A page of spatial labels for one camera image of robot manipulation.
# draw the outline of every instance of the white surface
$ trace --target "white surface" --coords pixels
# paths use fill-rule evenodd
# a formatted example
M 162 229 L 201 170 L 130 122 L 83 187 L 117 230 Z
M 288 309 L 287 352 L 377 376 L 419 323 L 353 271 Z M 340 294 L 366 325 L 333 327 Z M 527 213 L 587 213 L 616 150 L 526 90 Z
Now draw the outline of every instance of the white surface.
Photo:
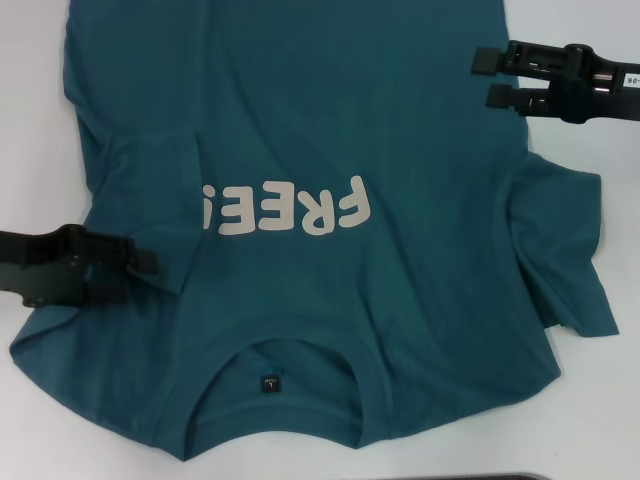
M 640 63 L 630 0 L 507 0 L 512 38 L 586 43 Z M 61 94 L 67 0 L 0 0 L 0 229 L 79 222 L 88 209 L 76 125 Z M 35 387 L 8 346 L 27 309 L 0 296 L 0 479 L 312 479 L 535 472 L 554 480 L 640 478 L 640 123 L 531 122 L 534 149 L 604 179 L 596 266 L 622 331 L 554 329 L 563 377 L 535 398 L 360 451 L 294 434 L 238 439 L 187 463 L 97 427 Z

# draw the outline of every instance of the table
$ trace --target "table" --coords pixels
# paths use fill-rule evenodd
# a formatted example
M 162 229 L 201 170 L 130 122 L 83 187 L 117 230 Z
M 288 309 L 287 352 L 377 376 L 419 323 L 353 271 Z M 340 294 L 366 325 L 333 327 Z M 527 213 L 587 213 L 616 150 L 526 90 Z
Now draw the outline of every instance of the table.
M 89 208 L 75 119 L 61 92 L 67 1 L 0 2 L 2 230 L 45 233 L 80 222 Z M 506 5 L 514 39 L 586 43 L 605 58 L 640 62 L 636 2 L 506 0 Z M 540 395 L 360 451 L 265 433 L 181 463 L 81 419 L 33 385 L 8 354 L 29 310 L 19 297 L 3 294 L 0 478 L 299 480 L 501 472 L 554 480 L 639 478 L 640 123 L 532 120 L 530 126 L 534 151 L 603 177 L 605 225 L 595 264 L 622 332 L 587 340 L 550 330 L 564 375 Z

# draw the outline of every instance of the white label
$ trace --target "white label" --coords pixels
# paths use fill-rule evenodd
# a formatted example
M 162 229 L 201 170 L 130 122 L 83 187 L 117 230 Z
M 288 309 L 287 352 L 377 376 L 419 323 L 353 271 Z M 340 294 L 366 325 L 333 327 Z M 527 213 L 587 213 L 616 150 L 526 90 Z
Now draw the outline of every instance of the white label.
M 628 88 L 640 88 L 640 74 L 627 73 L 624 77 L 624 86 Z

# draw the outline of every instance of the teal t-shirt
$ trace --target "teal t-shirt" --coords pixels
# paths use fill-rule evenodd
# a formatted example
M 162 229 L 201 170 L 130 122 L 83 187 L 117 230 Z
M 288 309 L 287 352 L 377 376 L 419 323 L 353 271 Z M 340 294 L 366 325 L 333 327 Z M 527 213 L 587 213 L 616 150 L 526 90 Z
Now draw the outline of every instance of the teal t-shirt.
M 524 400 L 545 327 L 617 333 L 600 178 L 485 108 L 502 0 L 72 0 L 86 225 L 158 253 L 130 302 L 37 310 L 17 365 L 188 459 L 265 430 L 350 447 Z

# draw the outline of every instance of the clothing tag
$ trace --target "clothing tag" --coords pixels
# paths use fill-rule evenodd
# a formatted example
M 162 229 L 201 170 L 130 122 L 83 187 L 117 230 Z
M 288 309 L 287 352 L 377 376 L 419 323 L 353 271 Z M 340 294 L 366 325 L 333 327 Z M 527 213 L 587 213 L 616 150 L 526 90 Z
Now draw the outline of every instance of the clothing tag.
M 280 375 L 264 375 L 262 377 L 262 393 L 278 393 L 280 391 Z

